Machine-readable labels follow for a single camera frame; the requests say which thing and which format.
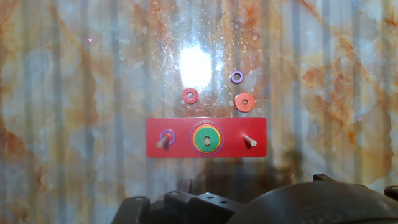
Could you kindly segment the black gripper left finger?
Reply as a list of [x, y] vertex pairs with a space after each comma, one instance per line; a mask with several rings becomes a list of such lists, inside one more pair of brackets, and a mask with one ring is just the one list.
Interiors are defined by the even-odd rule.
[[227, 223], [243, 204], [209, 192], [193, 195], [192, 181], [182, 179], [177, 190], [155, 202], [145, 196], [123, 200], [112, 224]]

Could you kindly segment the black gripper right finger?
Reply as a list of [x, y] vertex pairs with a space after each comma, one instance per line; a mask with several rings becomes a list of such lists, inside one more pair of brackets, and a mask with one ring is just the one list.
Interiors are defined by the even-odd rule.
[[[314, 174], [313, 175], [313, 181], [331, 181], [335, 182], [334, 179], [330, 178], [329, 176], [325, 174]], [[389, 197], [395, 201], [398, 200], [398, 191], [397, 191], [397, 186], [396, 185], [390, 185], [384, 188], [384, 195], [386, 197]]]

